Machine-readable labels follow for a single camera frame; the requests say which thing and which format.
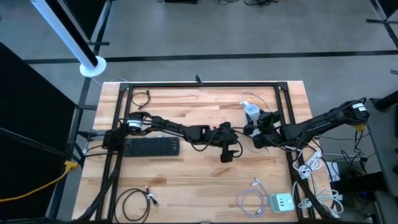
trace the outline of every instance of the gray floor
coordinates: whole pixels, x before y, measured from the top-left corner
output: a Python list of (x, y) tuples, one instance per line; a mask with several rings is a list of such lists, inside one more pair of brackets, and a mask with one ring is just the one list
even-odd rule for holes
[[(72, 58), (73, 55), (29, 1), (0, 1), (0, 41), (23, 59)], [(269, 7), (245, 6), (242, 1), (219, 6), (208, 0), (198, 5), (165, 4), (156, 0), (120, 0), (113, 3), (100, 55), (153, 56), (181, 54), (243, 54), (270, 52), (329, 52), (396, 50), (385, 28), (367, 24), (377, 18), (367, 0), (283, 0)], [(380, 97), (395, 91), (398, 56), (265, 58), (241, 60), (191, 60), (173, 62), (109, 63), (96, 78), (131, 81), (187, 81), (199, 74), (203, 80), (303, 80), (313, 115), (346, 100)], [(33, 65), (46, 79), (77, 102), (83, 77), (79, 64)], [(88, 104), (98, 102), (101, 87), (91, 83)], [(81, 128), (90, 129), (94, 113), (85, 113)], [(326, 136), (353, 138), (349, 126)], [(353, 142), (322, 139), (326, 152), (352, 152)], [(360, 148), (374, 149), (369, 139)], [(368, 171), (379, 170), (377, 158)], [(59, 218), (72, 215), (79, 172), (69, 175)]]

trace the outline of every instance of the coiled black cable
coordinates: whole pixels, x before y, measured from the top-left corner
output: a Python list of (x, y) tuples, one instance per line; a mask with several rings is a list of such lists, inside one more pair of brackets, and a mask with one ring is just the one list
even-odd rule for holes
[[(142, 214), (142, 216), (140, 216), (139, 218), (136, 218), (136, 219), (134, 219), (134, 218), (129, 218), (129, 217), (127, 216), (126, 209), (125, 209), (126, 202), (127, 202), (127, 199), (128, 199), (132, 194), (137, 193), (137, 192), (141, 193), (141, 194), (145, 197), (145, 201), (146, 201), (147, 206), (146, 206), (146, 209), (145, 209), (145, 211), (144, 211), (144, 214)], [(153, 195), (149, 193), (149, 188), (148, 188), (148, 186), (146, 186), (146, 191), (143, 191), (143, 190), (140, 190), (140, 189), (137, 189), (137, 188), (125, 190), (125, 191), (124, 191), (121, 195), (119, 195), (119, 197), (116, 199), (116, 206), (115, 206), (113, 215), (114, 215), (114, 219), (117, 221), (117, 223), (120, 223), (120, 222), (119, 222), (118, 218), (116, 217), (116, 207), (118, 206), (118, 202), (119, 202), (119, 200), (121, 199), (121, 197), (122, 197), (123, 195), (127, 194), (127, 193), (129, 193), (129, 194), (128, 194), (128, 195), (126, 196), (126, 198), (123, 200), (122, 211), (123, 211), (124, 217), (125, 217), (127, 220), (129, 220), (129, 221), (136, 222), (136, 221), (141, 221), (141, 220), (142, 220), (141, 223), (144, 223), (144, 222), (147, 220), (148, 216), (149, 216), (149, 211), (150, 211), (150, 200), (152, 201), (152, 203), (153, 203), (156, 207), (159, 206), (159, 204), (157, 203), (157, 201), (154, 199)]]

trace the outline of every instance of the wooden table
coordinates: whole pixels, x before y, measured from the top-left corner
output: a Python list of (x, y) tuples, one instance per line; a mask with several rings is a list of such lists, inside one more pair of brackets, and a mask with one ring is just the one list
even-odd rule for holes
[[(296, 122), (312, 117), (303, 82), (288, 82)], [(274, 89), (271, 87), (206, 87), (206, 88), (150, 88), (151, 101), (142, 109), (184, 125), (208, 124), (218, 126), (229, 121), (233, 126), (242, 126), (244, 112), (241, 90), (253, 91), (265, 99), (276, 110)], [(93, 129), (111, 129), (119, 83), (104, 83)], [(135, 88), (134, 92), (145, 91)], [(243, 95), (250, 103), (269, 111), (264, 103), (253, 95)], [(145, 95), (136, 95), (134, 101), (145, 102)], [(131, 106), (131, 112), (137, 106)], [(221, 163), (221, 148), (209, 147), (196, 152), (191, 145), (180, 141), (180, 155), (177, 157), (123, 158), (119, 180), (118, 195), (130, 188), (144, 189), (145, 185), (159, 202), (159, 207), (151, 206), (148, 223), (157, 222), (295, 222), (295, 211), (272, 213), (267, 207), (260, 218), (248, 218), (236, 205), (236, 195), (251, 188), (257, 177), (268, 194), (292, 192), (292, 183), (285, 152), (279, 148), (268, 147), (269, 152), (256, 149), (252, 141), (244, 136), (239, 140), (244, 152), (240, 158), (230, 163)], [(101, 144), (95, 141), (90, 147)], [(239, 149), (238, 145), (230, 149)], [(105, 152), (101, 148), (90, 151)], [(304, 150), (304, 159), (312, 155), (312, 150)], [(90, 205), (100, 190), (106, 156), (88, 157), (83, 169), (73, 218), (78, 218)], [(313, 172), (321, 190), (329, 189), (325, 165)], [(110, 191), (104, 203), (103, 218), (108, 211)], [(145, 208), (142, 195), (134, 195), (127, 201), (127, 213), (131, 217), (141, 216)], [(246, 208), (256, 211), (259, 199), (248, 197)], [(121, 222), (128, 222), (122, 214), (121, 202), (116, 207), (116, 215)]]

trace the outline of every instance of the white power adapter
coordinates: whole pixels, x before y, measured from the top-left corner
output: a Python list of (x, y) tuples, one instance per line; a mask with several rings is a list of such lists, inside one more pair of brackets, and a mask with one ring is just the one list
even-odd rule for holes
[(293, 198), (289, 193), (270, 194), (268, 201), (274, 213), (284, 213), (294, 210)]

